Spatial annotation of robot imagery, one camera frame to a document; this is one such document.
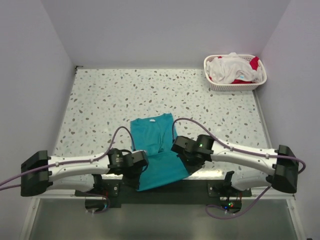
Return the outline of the teal t-shirt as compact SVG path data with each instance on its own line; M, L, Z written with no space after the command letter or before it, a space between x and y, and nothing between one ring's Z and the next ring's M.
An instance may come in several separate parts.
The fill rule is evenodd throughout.
M190 176L184 164L171 151L177 131L172 128L173 115L164 113L130 122L130 132L137 150L146 151L147 169L140 175L138 192L151 190Z

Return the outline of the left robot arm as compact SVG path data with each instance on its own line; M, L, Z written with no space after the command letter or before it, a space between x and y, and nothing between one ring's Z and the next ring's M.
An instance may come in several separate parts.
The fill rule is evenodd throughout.
M77 190L99 196L104 190L102 175L121 175L124 183L137 188L142 172L149 166L143 150L112 148L107 153L80 157L49 156L36 152L21 164L22 197L33 197L49 190Z

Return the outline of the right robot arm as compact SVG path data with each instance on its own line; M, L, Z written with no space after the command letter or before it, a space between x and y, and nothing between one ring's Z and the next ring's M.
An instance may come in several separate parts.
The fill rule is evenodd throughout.
M272 187L286 194L297 192L299 164L291 149L285 145L280 145L278 149L252 148L201 134L196 140L177 136L171 150L190 174L206 162L232 163L249 168L240 173L228 171L223 183L216 188L221 194L233 197L256 187Z

